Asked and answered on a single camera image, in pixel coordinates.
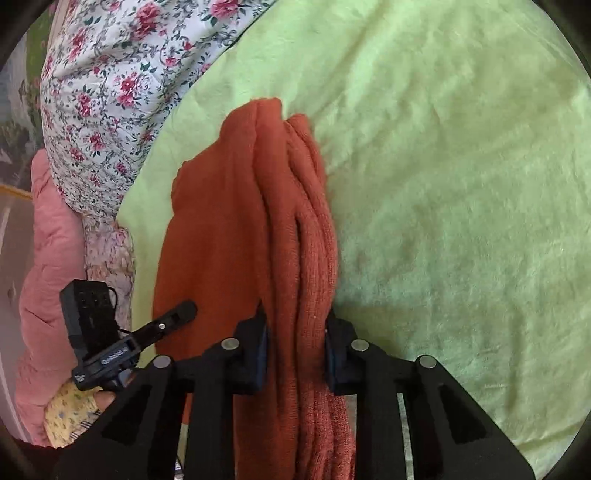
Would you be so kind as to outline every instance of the finger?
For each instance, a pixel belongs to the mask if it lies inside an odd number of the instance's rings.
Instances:
[[[94,393],[96,406],[100,411],[105,411],[106,408],[115,400],[115,394],[106,390],[99,390]]]

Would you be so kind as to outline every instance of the silver screw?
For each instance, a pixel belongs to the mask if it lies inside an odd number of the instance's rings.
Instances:
[[[353,340],[351,342],[351,348],[358,352],[365,352],[369,348],[369,343],[367,340],[358,338],[357,340]]]
[[[435,360],[431,355],[423,355],[421,358],[418,359],[418,362],[421,364],[421,367],[425,368],[434,368],[437,365],[437,360]]]
[[[230,337],[222,341],[222,348],[224,350],[236,350],[240,346],[240,341],[237,338]]]
[[[168,355],[159,355],[154,359],[154,366],[156,368],[166,368],[170,365],[170,357]]]

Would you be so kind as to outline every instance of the green bedsheet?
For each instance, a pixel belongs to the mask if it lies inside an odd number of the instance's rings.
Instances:
[[[591,407],[590,85],[530,0],[280,1],[167,119],[125,197],[134,327],[177,169],[232,109],[279,97],[326,162],[337,313],[389,353],[438,357],[541,476]]]

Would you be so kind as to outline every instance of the orange sweater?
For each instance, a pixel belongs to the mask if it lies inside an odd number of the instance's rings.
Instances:
[[[231,336],[262,299],[270,328],[264,389],[235,397],[241,480],[352,476],[345,401],[324,382],[324,321],[335,292],[337,248],[318,146],[304,115],[278,99],[230,113],[219,139],[174,181],[154,316],[184,299],[197,319],[158,353],[200,355]]]

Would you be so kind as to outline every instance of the painted wall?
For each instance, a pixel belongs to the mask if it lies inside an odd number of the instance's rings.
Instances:
[[[33,264],[33,204],[0,194],[0,418],[14,437],[26,440],[14,410],[15,370],[24,350],[18,302]]]

